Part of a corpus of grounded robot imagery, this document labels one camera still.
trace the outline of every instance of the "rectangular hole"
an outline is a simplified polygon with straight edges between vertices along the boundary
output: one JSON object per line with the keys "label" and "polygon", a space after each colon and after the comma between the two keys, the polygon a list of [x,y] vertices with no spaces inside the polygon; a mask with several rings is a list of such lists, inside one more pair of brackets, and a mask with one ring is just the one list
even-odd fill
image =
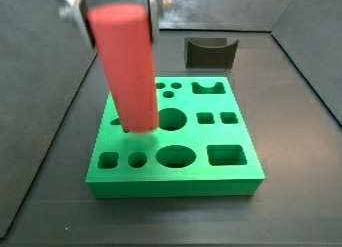
{"label": "rectangular hole", "polygon": [[120,153],[105,152],[101,154],[98,167],[101,169],[114,169],[118,166]]}
{"label": "rectangular hole", "polygon": [[233,112],[224,112],[221,113],[221,120],[225,124],[236,124],[238,123],[238,118],[236,113]]}
{"label": "rectangular hole", "polygon": [[208,154],[213,166],[248,164],[241,145],[209,145]]}
{"label": "rectangular hole", "polygon": [[213,113],[198,113],[198,123],[200,124],[214,124],[214,115]]}

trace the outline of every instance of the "green shape sorter block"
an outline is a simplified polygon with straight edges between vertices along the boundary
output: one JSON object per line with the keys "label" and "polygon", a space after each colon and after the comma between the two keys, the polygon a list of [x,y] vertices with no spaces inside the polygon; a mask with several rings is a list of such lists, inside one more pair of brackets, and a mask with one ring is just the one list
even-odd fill
{"label": "green shape sorter block", "polygon": [[265,179],[226,77],[157,77],[161,127],[122,128],[109,96],[88,175],[97,198],[253,195]]}

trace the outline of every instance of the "black object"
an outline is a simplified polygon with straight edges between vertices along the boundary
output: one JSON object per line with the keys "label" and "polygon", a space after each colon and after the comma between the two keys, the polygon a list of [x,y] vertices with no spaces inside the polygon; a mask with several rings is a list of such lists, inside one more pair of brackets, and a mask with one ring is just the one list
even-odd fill
{"label": "black object", "polygon": [[342,0],[295,0],[273,35],[342,125]]}
{"label": "black object", "polygon": [[228,44],[228,38],[186,38],[186,67],[232,69],[238,43]]}
{"label": "black object", "polygon": [[58,11],[57,0],[0,0],[0,238],[96,57]]}

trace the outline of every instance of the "red cylinder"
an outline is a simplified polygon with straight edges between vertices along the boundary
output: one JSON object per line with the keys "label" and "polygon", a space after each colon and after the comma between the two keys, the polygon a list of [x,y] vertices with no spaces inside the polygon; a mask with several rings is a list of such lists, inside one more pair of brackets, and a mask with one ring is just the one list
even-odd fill
{"label": "red cylinder", "polygon": [[140,4],[110,4],[89,12],[105,74],[124,128],[160,125],[149,13]]}

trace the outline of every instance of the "circular hole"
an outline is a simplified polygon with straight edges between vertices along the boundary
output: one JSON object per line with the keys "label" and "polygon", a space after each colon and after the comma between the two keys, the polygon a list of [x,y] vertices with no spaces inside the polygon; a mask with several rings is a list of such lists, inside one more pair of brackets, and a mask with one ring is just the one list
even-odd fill
{"label": "circular hole", "polygon": [[157,86],[157,89],[166,88],[166,84],[165,83],[157,83],[156,86]]}
{"label": "circular hole", "polygon": [[180,89],[180,88],[182,87],[182,84],[181,84],[181,83],[173,83],[173,84],[172,84],[172,87],[173,87],[174,89]]}
{"label": "circular hole", "polygon": [[176,96],[176,94],[174,94],[173,91],[166,91],[166,92],[164,93],[164,96],[165,96],[165,98],[173,98],[173,97]]}
{"label": "circular hole", "polygon": [[197,159],[196,152],[185,146],[164,147],[156,155],[157,161],[169,168],[185,168]]}
{"label": "circular hole", "polygon": [[146,154],[142,152],[136,152],[129,157],[129,164],[134,168],[144,167],[146,165],[146,162],[148,162],[148,157],[146,157]]}
{"label": "circular hole", "polygon": [[166,131],[177,131],[188,123],[186,114],[176,108],[168,108],[160,111],[160,127]]}

